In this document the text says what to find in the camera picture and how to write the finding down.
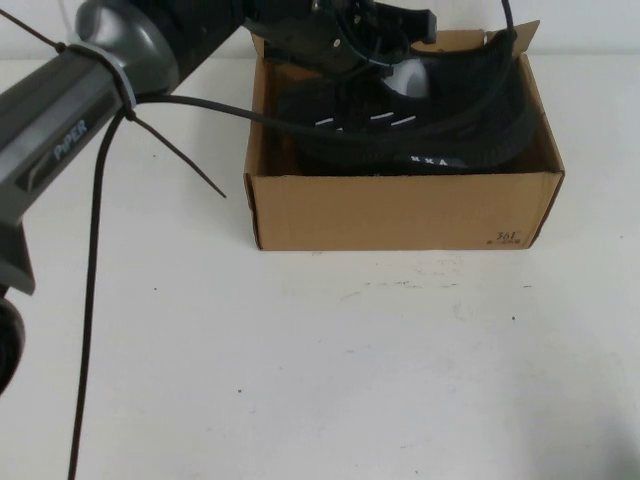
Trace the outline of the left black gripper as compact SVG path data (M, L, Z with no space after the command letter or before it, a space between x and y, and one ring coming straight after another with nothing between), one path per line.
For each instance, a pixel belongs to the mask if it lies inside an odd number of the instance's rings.
M379 8L374 1L249 1L247 29L260 57L307 70L364 70L369 66L355 30L377 14L410 43L436 42L436 15L429 9Z

